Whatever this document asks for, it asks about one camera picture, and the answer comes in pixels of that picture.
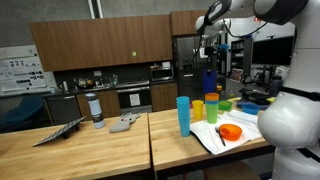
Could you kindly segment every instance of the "microwave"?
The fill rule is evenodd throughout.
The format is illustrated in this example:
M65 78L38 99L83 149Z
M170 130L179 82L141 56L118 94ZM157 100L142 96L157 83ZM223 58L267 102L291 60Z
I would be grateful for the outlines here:
M151 81L162 81L173 79L173 67L156 66L151 67Z

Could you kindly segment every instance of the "computer screen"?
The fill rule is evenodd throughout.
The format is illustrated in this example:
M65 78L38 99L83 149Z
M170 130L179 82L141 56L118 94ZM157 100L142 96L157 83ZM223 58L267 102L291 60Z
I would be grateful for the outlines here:
M252 64L289 66L294 47L294 36L253 42Z

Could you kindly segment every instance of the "wooden table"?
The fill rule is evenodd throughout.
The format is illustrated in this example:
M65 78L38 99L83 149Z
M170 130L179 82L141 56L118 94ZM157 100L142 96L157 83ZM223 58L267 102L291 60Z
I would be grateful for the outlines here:
M109 133L119 118L95 129L81 122L68 139L34 144L63 126L0 135L0 179L96 179L150 169L148 115L130 130Z
M176 109L149 113L153 168L159 179L274 152L273 146L258 138L222 154L212 155L193 135L180 135L177 117Z

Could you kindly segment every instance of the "green cup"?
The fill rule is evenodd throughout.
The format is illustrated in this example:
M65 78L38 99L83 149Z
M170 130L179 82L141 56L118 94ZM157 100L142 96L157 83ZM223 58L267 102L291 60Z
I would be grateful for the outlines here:
M217 123L218 120L218 109L219 104L208 104L206 103L207 121L210 124Z

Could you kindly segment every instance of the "refrigerator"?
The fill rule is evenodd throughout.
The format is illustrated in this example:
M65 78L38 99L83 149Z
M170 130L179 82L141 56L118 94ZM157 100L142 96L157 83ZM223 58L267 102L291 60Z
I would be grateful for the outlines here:
M199 52L194 58L199 41L199 36L173 39L173 59L179 84L179 96L188 96L190 101L204 99L203 72L211 72L215 69L214 58L216 55L207 58L200 56Z

